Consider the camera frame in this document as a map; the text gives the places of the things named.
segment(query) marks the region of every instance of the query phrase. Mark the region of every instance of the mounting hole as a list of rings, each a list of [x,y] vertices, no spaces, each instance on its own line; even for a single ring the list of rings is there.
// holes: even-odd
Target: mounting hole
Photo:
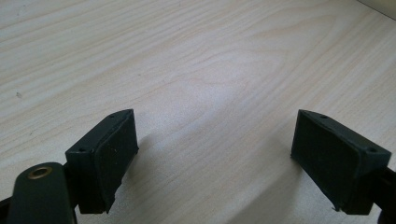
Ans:
[[[377,150],[375,148],[373,148],[373,147],[369,147],[368,150],[371,151],[371,152],[377,152]]]
[[[39,179],[52,172],[52,168],[49,166],[38,167],[29,173],[27,176],[29,179]]]

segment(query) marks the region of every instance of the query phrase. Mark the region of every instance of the wood grain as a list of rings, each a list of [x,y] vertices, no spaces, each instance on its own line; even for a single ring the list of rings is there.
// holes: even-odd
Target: wood grain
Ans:
[[[303,108],[395,153],[395,52],[358,1],[1,1],[0,198],[133,108],[141,150],[80,223],[376,223],[333,211],[290,147]]]

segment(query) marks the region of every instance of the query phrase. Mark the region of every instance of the wooden table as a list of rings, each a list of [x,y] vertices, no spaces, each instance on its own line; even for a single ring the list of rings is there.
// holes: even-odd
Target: wooden table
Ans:
[[[139,154],[84,224],[376,223],[290,159],[300,108],[396,153],[396,21],[358,1],[6,0],[0,84],[1,199],[134,109]]]

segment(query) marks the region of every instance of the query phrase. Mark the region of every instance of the light wood grain surface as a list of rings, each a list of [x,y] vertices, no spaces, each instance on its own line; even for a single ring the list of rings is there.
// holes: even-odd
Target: light wood grain surface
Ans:
[[[139,154],[79,223],[376,223],[290,159],[299,108],[396,153],[396,21],[358,1],[3,0],[0,84],[0,199],[134,109]]]

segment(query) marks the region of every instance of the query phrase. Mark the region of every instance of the screw hole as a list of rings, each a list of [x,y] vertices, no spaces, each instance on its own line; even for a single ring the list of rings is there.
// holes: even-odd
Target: screw hole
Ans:
[[[52,172],[52,168],[45,166],[45,167],[38,167],[37,169],[33,170],[27,176],[29,179],[39,179],[46,175],[49,175]]]

